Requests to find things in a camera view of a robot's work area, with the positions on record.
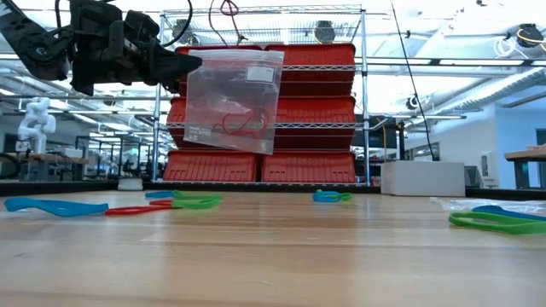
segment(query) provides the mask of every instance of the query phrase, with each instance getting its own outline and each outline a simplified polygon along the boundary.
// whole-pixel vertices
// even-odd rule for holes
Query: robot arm
[[[35,77],[64,80],[72,64],[73,88],[92,96],[94,84],[172,86],[201,65],[163,48],[159,26],[143,13],[129,11],[123,20],[120,9],[94,0],[71,0],[70,13],[69,26],[48,32],[12,0],[0,0],[0,32]]]

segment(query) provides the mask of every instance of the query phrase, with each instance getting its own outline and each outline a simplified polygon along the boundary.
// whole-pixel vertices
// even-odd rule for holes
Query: red storage bin
[[[225,45],[211,45],[211,46],[182,46],[176,48],[175,52],[181,55],[187,55],[190,50],[218,50],[218,49],[244,49],[244,50],[262,50],[262,47],[258,45],[242,45],[242,46],[225,46]],[[183,75],[180,78],[180,87],[178,92],[181,96],[186,96],[188,92],[188,77]]]
[[[278,123],[355,123],[355,100],[351,96],[280,97],[277,106]],[[183,123],[186,99],[171,100],[167,123]],[[214,148],[184,141],[184,129],[169,128],[179,148]],[[278,149],[348,149],[354,129],[278,129],[275,148]]]
[[[173,150],[165,181],[255,182],[257,156],[229,150]]]
[[[290,45],[275,44],[268,45],[267,47],[265,47],[265,50],[284,51],[284,66],[355,65],[355,46],[352,43]],[[352,83],[354,77],[354,71],[283,71],[281,81],[334,81]]]
[[[274,152],[264,156],[262,182],[354,183],[354,160],[351,152]]]

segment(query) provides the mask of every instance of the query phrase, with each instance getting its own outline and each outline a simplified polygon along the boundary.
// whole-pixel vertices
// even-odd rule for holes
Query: wooden table
[[[17,153],[9,154],[18,157]],[[40,181],[47,181],[50,163],[65,162],[63,157],[51,153],[30,153],[28,154],[28,158],[25,154],[21,154],[19,155],[19,158],[22,160],[38,162],[37,177]],[[89,160],[86,158],[67,158],[67,161],[72,163],[73,181],[82,180],[84,176],[84,165],[89,163]]]
[[[530,188],[528,162],[546,162],[546,148],[506,153],[504,158],[514,162],[515,187]]]
[[[0,211],[0,306],[546,304],[545,235],[451,227],[428,198],[223,195],[215,211],[136,217]],[[147,204],[142,192],[33,197]]]

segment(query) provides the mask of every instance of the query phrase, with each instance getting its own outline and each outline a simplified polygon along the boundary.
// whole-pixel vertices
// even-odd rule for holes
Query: clear plastic bag
[[[441,205],[446,211],[470,211],[479,206],[500,206],[504,210],[519,213],[546,214],[546,202],[540,200],[442,200],[431,197],[430,201]]]
[[[203,65],[188,75],[184,140],[272,154],[284,53],[190,50]]]

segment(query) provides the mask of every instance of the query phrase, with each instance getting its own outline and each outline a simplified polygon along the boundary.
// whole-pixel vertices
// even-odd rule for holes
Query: cable
[[[216,35],[220,37],[220,39],[222,40],[222,43],[228,46],[228,43],[225,41],[224,37],[222,37],[222,34],[220,34],[220,32],[218,32],[212,25],[212,5],[213,4],[214,4],[214,0],[211,0],[211,6],[208,9],[208,24],[209,26],[211,26],[211,29],[216,33]],[[224,10],[224,5],[226,4],[228,4],[229,12]],[[237,6],[237,4],[233,3],[232,0],[224,0],[222,2],[222,5],[220,5],[220,12],[226,16],[231,17],[231,22],[233,22],[233,27],[235,28],[235,33],[237,34],[237,46],[238,46],[244,39],[246,39],[244,36],[242,36],[239,33],[239,28],[237,27],[237,24],[235,23],[235,16],[239,14],[239,7]]]
[[[186,21],[186,24],[184,25],[184,28],[182,29],[182,31],[180,31],[180,33],[178,33],[178,35],[176,35],[169,43],[162,44],[161,45],[162,47],[169,47],[172,44],[176,43],[178,40],[180,40],[180,38],[182,38],[182,35],[184,35],[186,30],[188,30],[189,23],[191,23],[191,18],[194,16],[194,7],[191,4],[191,0],[187,0],[187,1],[189,5],[188,21]]]
[[[222,129],[224,131],[224,133],[227,134],[228,136],[255,136],[255,137],[258,138],[258,137],[260,137],[260,136],[262,136],[264,134],[264,132],[267,130],[268,125],[270,123],[270,115],[268,114],[267,110],[265,110],[264,108],[260,108],[260,110],[264,114],[264,117],[263,117],[264,125],[262,126],[262,128],[260,130],[243,130],[248,125],[248,123],[253,119],[254,111],[251,112],[251,114],[248,117],[247,121],[244,122],[243,125],[239,129],[230,131],[230,130],[228,130],[226,128],[225,120],[232,114],[226,114],[224,116],[224,118],[222,119],[222,124],[214,124],[212,129],[214,130],[214,129],[216,129],[217,126],[219,126],[220,129]]]
[[[61,0],[55,0],[55,19],[57,20],[57,28],[61,28],[61,10],[59,8],[59,2]]]
[[[521,33],[523,32],[523,29],[519,29],[518,32],[516,33],[516,35],[518,36],[518,38],[521,38],[523,39],[524,41],[527,41],[527,42],[530,42],[530,43],[538,43],[540,45],[540,47],[543,48],[544,51],[546,51],[546,47],[544,47],[543,43],[545,43],[543,40],[537,40],[537,39],[530,39],[530,38],[526,38],[526,37],[522,37],[521,36]]]
[[[19,162],[18,159],[16,159],[11,154],[7,154],[7,153],[6,154],[5,153],[0,153],[0,159],[6,159],[8,162],[10,162],[15,167],[15,170],[11,174],[3,176],[2,173],[0,173],[0,179],[11,179],[11,178],[15,178],[15,177],[19,176],[20,162]]]
[[[396,28],[398,29],[398,36],[400,37],[400,43],[402,44],[402,51],[404,52],[404,58],[406,59],[406,64],[408,65],[409,77],[411,78],[411,84],[413,85],[413,91],[415,93],[415,99],[417,100],[417,104],[419,104],[419,110],[421,111],[421,116],[423,117],[423,120],[425,122],[425,129],[427,130],[428,149],[430,149],[430,155],[433,157],[433,161],[436,161],[436,159],[434,158],[433,146],[430,144],[430,136],[429,136],[429,133],[428,133],[427,117],[425,117],[425,113],[423,112],[423,106],[421,105],[419,95],[417,94],[417,87],[415,86],[415,80],[413,79],[413,73],[411,73],[410,60],[408,60],[408,54],[406,53],[406,48],[404,46],[404,40],[402,39],[402,33],[400,32],[400,25],[398,24],[398,18],[396,16],[396,9],[394,9],[394,2],[392,0],[391,0],[391,7],[392,7],[392,15],[394,16],[394,21],[396,22]]]

